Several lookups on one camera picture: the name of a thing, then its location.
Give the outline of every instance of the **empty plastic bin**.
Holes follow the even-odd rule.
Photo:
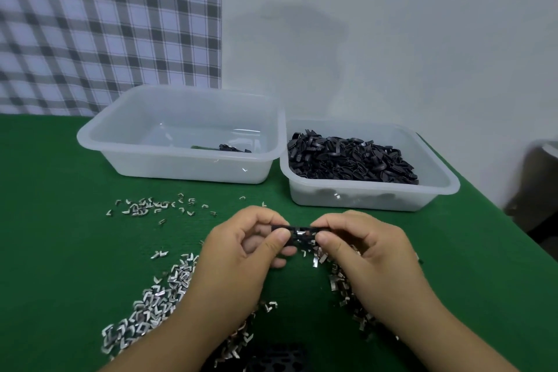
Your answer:
[[[85,124],[78,142],[122,175],[257,184],[285,150],[285,111],[267,96],[145,85]],[[192,149],[219,144],[252,153]]]
[[[422,139],[408,128],[395,124],[341,120],[287,121],[286,139],[297,131],[311,129],[324,137],[356,137],[392,145],[413,165],[419,185],[338,179],[308,179],[289,168],[287,152],[281,155],[281,170],[289,178],[291,197],[299,205],[331,206],[396,211],[417,211],[438,194],[459,190],[459,180]]]

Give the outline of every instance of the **right hand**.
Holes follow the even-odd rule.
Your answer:
[[[441,305],[401,228],[356,211],[327,213],[311,226],[332,230],[317,233],[316,242],[343,268],[364,308],[393,332]]]

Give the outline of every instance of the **table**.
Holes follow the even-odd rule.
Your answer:
[[[118,175],[101,153],[78,145],[80,117],[0,116],[1,246],[5,370],[94,371],[106,362],[101,329],[131,313],[152,277],[198,252],[211,228],[248,204],[308,225],[332,208],[298,206],[275,162],[260,185]],[[459,176],[461,190],[419,212],[370,211],[403,228],[436,294],[465,324],[522,371],[558,370],[558,264]],[[196,197],[196,215],[178,209],[132,218],[116,199]],[[217,212],[213,218],[207,203]],[[157,221],[165,217],[163,227]],[[150,260],[155,250],[167,257]],[[255,341],[302,342],[316,370],[423,370],[390,337],[366,343],[337,304],[327,272],[296,256],[271,271]]]

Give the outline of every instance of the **plaid curtain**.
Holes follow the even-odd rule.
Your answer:
[[[0,0],[0,112],[92,116],[141,84],[220,87],[220,0]]]

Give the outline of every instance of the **white wall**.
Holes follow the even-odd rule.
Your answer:
[[[558,0],[222,0],[223,88],[398,122],[498,206],[558,134]]]

